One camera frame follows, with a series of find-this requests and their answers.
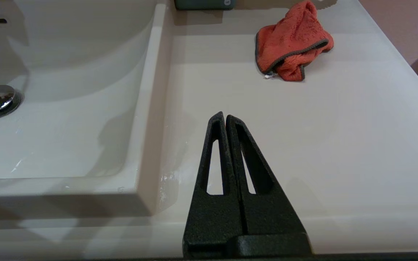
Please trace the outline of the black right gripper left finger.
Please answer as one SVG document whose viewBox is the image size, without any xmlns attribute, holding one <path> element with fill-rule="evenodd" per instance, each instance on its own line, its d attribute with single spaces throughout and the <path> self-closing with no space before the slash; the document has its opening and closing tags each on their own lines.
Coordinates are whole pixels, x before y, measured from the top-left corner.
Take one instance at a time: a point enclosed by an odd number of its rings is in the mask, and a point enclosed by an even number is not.
<svg viewBox="0 0 418 261">
<path fill-rule="evenodd" d="M 208 121 L 184 229 L 186 259 L 228 257 L 230 241 L 244 233 L 240 192 L 240 171 L 244 170 L 244 162 L 234 156 L 228 122 L 221 111 Z M 222 178 L 219 195 L 207 191 L 214 142 L 218 142 Z"/>
</svg>

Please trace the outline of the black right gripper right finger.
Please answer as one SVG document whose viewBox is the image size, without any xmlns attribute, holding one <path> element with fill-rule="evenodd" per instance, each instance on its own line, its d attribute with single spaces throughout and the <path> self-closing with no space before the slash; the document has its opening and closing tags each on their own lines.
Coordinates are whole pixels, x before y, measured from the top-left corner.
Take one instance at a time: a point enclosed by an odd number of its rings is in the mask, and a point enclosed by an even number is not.
<svg viewBox="0 0 418 261">
<path fill-rule="evenodd" d="M 236 257 L 311 256 L 307 232 L 246 124 L 226 122 L 237 178 L 242 234 L 230 240 Z"/>
</svg>

